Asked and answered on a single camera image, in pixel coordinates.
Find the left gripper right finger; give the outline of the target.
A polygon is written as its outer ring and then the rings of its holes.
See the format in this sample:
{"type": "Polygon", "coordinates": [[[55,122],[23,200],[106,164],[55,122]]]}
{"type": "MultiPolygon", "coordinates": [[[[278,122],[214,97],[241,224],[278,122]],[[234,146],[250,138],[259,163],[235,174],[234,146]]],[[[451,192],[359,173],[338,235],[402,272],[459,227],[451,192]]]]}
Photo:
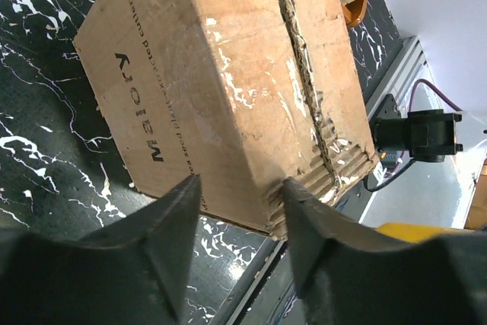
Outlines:
{"type": "Polygon", "coordinates": [[[486,234],[388,237],[282,187],[294,286],[309,324],[484,324],[486,234]]]}

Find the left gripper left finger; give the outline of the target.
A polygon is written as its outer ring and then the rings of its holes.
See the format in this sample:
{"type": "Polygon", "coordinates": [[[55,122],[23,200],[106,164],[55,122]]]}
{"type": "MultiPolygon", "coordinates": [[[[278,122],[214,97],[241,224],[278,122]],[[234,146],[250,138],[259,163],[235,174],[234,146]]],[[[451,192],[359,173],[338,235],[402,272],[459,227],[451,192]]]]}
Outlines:
{"type": "Polygon", "coordinates": [[[179,324],[201,180],[77,241],[1,231],[3,324],[179,324]]]}

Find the yellow utility knife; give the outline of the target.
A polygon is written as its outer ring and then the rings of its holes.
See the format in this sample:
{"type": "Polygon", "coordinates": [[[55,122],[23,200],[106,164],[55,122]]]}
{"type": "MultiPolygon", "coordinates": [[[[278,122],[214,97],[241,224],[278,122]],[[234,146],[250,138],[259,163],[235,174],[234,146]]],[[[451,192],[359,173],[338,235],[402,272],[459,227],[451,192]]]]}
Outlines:
{"type": "Polygon", "coordinates": [[[440,234],[467,234],[473,233],[470,229],[441,228],[427,225],[413,225],[406,223],[386,223],[376,228],[377,232],[385,234],[408,243],[418,243],[426,241],[440,234]]]}

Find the brown cardboard express box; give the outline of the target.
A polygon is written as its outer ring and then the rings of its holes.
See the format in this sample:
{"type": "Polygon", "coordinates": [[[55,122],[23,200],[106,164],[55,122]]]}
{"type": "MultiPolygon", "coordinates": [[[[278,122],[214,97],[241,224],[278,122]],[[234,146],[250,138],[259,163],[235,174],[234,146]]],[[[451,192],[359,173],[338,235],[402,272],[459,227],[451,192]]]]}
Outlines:
{"type": "Polygon", "coordinates": [[[286,235],[282,181],[335,204],[377,166],[340,0],[96,0],[74,46],[135,187],[286,235]]]}

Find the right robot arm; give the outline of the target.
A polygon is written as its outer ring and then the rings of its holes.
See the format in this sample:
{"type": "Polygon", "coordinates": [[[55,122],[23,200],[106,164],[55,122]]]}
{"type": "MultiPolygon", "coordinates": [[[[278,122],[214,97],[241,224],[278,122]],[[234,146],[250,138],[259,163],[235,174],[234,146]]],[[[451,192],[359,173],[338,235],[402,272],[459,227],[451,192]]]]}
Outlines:
{"type": "Polygon", "coordinates": [[[406,118],[377,118],[371,132],[380,152],[406,151],[416,161],[439,163],[463,151],[456,135],[456,124],[462,120],[461,114],[442,109],[414,111],[406,118]]]}

